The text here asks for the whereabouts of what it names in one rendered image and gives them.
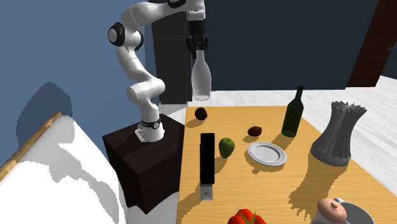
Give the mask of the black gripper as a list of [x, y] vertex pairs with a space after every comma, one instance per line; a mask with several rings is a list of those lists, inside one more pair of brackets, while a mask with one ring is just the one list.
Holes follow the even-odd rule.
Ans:
[[195, 46], [200, 45], [201, 50], [206, 50], [208, 47], [209, 38], [205, 33], [205, 21], [204, 20], [192, 20], [189, 21], [189, 32], [190, 36], [185, 38], [186, 46], [190, 51], [192, 58], [195, 58]]

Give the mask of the clear glass bottle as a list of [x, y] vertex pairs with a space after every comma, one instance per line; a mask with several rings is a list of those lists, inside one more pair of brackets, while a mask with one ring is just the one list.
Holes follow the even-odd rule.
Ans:
[[211, 96], [211, 72], [205, 61], [204, 51], [196, 51], [196, 59], [192, 68], [193, 97], [197, 101], [208, 100]]

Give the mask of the tall black cabinet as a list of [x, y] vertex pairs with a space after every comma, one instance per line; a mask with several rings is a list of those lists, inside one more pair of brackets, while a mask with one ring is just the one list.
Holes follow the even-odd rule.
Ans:
[[186, 47], [187, 19], [179, 12], [152, 23], [157, 78], [165, 83], [162, 104], [186, 104], [191, 58]]

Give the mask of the green apple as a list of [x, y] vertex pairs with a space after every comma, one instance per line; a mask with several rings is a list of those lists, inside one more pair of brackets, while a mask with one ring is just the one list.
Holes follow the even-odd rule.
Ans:
[[218, 144], [219, 153], [222, 158], [228, 158], [234, 151], [235, 143], [230, 138], [223, 138]]

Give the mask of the black box with silver base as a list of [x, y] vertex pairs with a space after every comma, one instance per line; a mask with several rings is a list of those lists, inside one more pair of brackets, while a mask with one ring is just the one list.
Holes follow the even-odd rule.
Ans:
[[212, 200], [214, 184], [214, 133], [200, 134], [200, 199]]

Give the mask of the dark green wine bottle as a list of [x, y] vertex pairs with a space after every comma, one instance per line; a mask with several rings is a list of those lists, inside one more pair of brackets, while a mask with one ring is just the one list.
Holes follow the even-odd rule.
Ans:
[[288, 104], [281, 133], [286, 137], [295, 137], [303, 113], [303, 87], [299, 86], [295, 98]]

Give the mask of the white plate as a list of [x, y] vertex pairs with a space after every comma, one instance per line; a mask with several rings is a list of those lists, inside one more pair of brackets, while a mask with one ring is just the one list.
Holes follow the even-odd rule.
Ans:
[[248, 155], [262, 165], [276, 167], [286, 163], [288, 157], [284, 150], [273, 143], [255, 142], [247, 147]]

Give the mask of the dark robot stand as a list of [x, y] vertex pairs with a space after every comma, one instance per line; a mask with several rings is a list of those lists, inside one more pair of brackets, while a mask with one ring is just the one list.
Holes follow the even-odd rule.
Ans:
[[164, 114], [160, 118], [165, 134], [154, 143], [138, 140], [137, 124], [102, 137], [127, 206], [145, 214], [179, 191], [185, 126]]

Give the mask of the grey ribbed vase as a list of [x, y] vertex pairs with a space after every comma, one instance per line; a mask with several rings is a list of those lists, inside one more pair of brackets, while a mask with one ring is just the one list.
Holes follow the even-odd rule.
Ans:
[[351, 159], [351, 135], [367, 109], [355, 103], [332, 102], [330, 121], [312, 143], [310, 152], [319, 161], [335, 167], [346, 166]]

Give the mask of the dark brown wooden door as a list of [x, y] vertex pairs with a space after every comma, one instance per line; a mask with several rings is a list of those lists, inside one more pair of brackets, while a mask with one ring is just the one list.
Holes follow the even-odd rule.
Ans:
[[375, 87], [397, 42], [397, 0], [379, 0], [348, 87]]

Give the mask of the red tomato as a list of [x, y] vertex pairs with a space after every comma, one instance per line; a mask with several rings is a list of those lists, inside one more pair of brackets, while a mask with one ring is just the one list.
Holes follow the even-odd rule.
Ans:
[[258, 214], [252, 213], [248, 209], [240, 209], [232, 216], [227, 224], [267, 224]]

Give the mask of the white furniture with wooden edge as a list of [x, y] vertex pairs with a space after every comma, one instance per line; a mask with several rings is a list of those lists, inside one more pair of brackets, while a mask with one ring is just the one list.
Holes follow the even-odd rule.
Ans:
[[115, 170], [70, 116], [56, 118], [0, 181], [0, 224], [127, 224]]

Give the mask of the grey teapot with tan lid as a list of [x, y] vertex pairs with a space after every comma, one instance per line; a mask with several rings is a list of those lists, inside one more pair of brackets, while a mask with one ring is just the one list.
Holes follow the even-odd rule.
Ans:
[[321, 199], [310, 224], [375, 224], [364, 209], [341, 198]]

